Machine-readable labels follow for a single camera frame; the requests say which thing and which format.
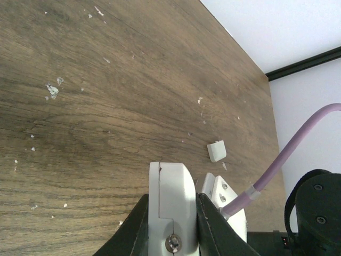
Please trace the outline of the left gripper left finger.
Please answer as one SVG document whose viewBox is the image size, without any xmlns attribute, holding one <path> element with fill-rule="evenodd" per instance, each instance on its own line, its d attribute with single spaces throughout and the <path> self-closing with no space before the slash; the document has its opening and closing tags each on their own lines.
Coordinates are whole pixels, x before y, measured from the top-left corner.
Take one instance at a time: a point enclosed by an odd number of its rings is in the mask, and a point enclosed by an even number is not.
<svg viewBox="0 0 341 256">
<path fill-rule="evenodd" d="M 148 206 L 149 195 L 144 194 L 115 234 L 94 255 L 148 255 Z"/>
</svg>

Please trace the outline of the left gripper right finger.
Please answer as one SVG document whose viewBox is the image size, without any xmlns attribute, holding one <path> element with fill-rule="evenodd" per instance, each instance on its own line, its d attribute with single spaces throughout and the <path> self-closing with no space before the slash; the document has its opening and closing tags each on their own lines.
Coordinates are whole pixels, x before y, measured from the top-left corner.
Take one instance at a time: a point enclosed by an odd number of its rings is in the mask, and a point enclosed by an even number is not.
<svg viewBox="0 0 341 256">
<path fill-rule="evenodd" d="M 200 255 L 258 255 L 232 229 L 206 194 L 197 194 L 197 236 Z"/>
</svg>

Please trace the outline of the white remote control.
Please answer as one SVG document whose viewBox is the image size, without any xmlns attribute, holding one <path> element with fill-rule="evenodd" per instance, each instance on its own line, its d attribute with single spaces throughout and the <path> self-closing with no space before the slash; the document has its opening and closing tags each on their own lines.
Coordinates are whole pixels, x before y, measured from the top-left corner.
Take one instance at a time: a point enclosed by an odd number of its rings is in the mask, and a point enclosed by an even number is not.
<svg viewBox="0 0 341 256">
<path fill-rule="evenodd" d="M 148 255 L 199 255 L 196 190 L 182 163 L 149 168 Z"/>
</svg>

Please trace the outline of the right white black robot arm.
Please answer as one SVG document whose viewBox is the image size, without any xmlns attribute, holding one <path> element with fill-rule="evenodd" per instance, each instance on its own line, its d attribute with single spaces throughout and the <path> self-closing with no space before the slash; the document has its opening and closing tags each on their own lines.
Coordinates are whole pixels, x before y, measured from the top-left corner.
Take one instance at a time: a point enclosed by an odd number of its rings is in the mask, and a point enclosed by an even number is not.
<svg viewBox="0 0 341 256">
<path fill-rule="evenodd" d="M 284 211 L 286 232 L 249 232 L 260 255 L 340 255 L 340 174 L 315 169 L 290 193 Z"/>
</svg>

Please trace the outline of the white battery cover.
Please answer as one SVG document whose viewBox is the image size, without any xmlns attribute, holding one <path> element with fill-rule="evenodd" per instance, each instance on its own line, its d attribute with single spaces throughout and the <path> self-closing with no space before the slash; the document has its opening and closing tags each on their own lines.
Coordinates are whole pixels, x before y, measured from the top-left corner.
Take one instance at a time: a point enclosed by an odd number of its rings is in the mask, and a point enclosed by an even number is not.
<svg viewBox="0 0 341 256">
<path fill-rule="evenodd" d="M 223 140 L 216 141 L 207 145 L 207 150 L 211 162 L 215 163 L 224 159 L 227 155 Z"/>
</svg>

